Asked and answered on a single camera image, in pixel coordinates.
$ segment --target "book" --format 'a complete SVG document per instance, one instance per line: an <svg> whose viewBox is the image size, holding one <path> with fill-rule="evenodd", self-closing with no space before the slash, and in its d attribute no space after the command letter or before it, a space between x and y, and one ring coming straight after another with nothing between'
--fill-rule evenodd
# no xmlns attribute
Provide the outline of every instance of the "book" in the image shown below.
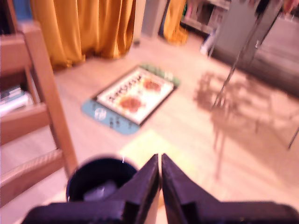
<svg viewBox="0 0 299 224"><path fill-rule="evenodd" d="M33 104L30 93L21 90L21 93L14 95L0 102L0 116L15 109Z"/></svg>
<svg viewBox="0 0 299 224"><path fill-rule="evenodd" d="M18 94L22 93L22 89L19 85L12 87L8 90L2 91L0 92L0 100L6 100L8 98L14 97Z"/></svg>

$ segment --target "chair rung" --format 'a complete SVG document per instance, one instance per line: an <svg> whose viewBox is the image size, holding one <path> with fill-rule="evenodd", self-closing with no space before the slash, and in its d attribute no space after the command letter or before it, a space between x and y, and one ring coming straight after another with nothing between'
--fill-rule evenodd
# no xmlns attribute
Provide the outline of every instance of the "chair rung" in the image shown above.
<svg viewBox="0 0 299 224"><path fill-rule="evenodd" d="M0 207L64 166L63 153L54 150L1 176Z"/></svg>
<svg viewBox="0 0 299 224"><path fill-rule="evenodd" d="M50 119L44 103L27 106L0 118L1 145L49 125Z"/></svg>

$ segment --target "blue mat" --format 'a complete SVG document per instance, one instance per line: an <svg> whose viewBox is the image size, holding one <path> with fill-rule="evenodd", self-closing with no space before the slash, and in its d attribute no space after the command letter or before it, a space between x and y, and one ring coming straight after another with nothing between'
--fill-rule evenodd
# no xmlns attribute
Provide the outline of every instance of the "blue mat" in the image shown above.
<svg viewBox="0 0 299 224"><path fill-rule="evenodd" d="M161 78L164 78L164 79L174 83L174 90L180 84L179 80L177 78L173 77L173 75L171 73L165 72L165 71L161 70L160 68L154 67L149 64L142 64L142 65L140 65L140 67L150 71L151 73L153 73ZM104 105L97 102L95 97L91 97L86 102L84 102L81 109L82 109L83 113L87 114L89 117L93 118L97 122L100 122L112 129L118 131L121 134L134 134L139 130L140 126L144 123L143 122L140 125L133 123L129 119L119 115L118 113L108 109Z"/></svg>

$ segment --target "chair leg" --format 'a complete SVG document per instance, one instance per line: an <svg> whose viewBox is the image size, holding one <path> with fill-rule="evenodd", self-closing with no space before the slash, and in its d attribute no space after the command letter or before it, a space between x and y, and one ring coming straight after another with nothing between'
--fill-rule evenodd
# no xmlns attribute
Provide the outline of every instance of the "chair leg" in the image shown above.
<svg viewBox="0 0 299 224"><path fill-rule="evenodd" d="M74 146L71 140L64 111L59 98L59 92L55 83L54 73L44 43L43 34L36 23L20 23L19 30L24 35L35 72L32 73L36 84L37 93L48 107L51 119L51 130L58 148L63 151L64 163L68 177L72 175L78 166Z"/></svg>
<svg viewBox="0 0 299 224"><path fill-rule="evenodd" d="M291 149L291 146L292 146L292 144L293 144L293 142L294 142L294 140L295 140L295 138L296 138L298 132L299 132L299 127L298 127L296 133L294 134L294 136L292 137L292 140L291 140L291 142L290 142L290 144L289 144L288 150Z"/></svg>
<svg viewBox="0 0 299 224"><path fill-rule="evenodd" d="M25 75L26 75L26 79L27 79L28 90L31 94L33 103L37 104L39 102L39 99L38 99L38 96L36 95L36 92L35 92L35 89L33 86L33 81L31 79L30 69L28 67L25 68Z"/></svg>

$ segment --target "floor mat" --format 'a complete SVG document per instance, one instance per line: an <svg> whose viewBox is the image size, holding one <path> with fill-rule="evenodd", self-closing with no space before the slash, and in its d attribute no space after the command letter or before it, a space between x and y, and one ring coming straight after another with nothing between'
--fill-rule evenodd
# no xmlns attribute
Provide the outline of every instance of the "floor mat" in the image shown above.
<svg viewBox="0 0 299 224"><path fill-rule="evenodd" d="M82 111L122 134L133 134L178 86L171 73L142 64L84 102Z"/></svg>

